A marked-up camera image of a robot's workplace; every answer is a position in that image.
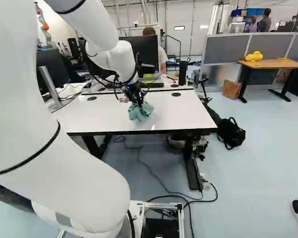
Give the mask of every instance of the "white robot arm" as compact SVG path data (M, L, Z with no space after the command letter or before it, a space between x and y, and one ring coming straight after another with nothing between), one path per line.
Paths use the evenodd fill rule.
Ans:
M132 46L127 41L118 41L117 29L101 0L46 0L50 7L69 25L82 34L89 58L103 69L115 71L117 86L128 99L140 108L145 93L140 89Z
M118 42L100 0L47 3L87 39L93 61L117 71L122 82L134 75L131 47ZM65 218L65 230L114 238L129 208L129 186L78 147L47 109L36 82L36 39L33 2L0 0L0 184L38 204L35 210L47 208L48 218Z

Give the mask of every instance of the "teal cloth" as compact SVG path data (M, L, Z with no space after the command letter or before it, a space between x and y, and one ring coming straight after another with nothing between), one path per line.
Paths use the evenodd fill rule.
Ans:
M154 106L144 102L143 107L139 107L137 104L132 103L128 108L128 114L130 120L146 121L154 111Z

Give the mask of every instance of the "blue bin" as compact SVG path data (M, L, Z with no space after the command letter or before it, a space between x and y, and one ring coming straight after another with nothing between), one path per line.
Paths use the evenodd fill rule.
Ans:
M254 16L257 15L257 8L249 8L247 9L247 16Z
M258 8L258 9L257 9L257 13L256 13L256 15L258 15L258 16L263 15L264 10L265 10L264 8Z
M236 10L233 10L230 16L231 16L231 17L241 16L241 15L242 15L242 10L243 10L243 9L236 9Z

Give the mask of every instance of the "person in background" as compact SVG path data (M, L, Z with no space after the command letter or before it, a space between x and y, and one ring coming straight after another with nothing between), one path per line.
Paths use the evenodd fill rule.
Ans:
M257 32L257 18L256 16L251 17L251 23L247 24L244 28L245 33Z
M145 27L143 29L143 36L156 35L155 30L152 27ZM167 74L166 62L168 61L168 56L161 46L158 46L158 58L161 68L161 74Z
M272 24L272 19L269 18L271 11L270 8L264 10L263 19L259 22L257 32L269 32L270 25Z

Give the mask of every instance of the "cubicle wall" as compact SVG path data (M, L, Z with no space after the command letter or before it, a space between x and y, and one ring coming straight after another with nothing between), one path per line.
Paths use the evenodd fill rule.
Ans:
M208 91L221 91L225 79L237 81L241 65L236 63L247 54L260 51L265 60L288 57L298 61L298 33L267 32L208 35L205 37L200 77L210 80ZM280 84L271 85L271 80L260 82L263 88L280 88Z

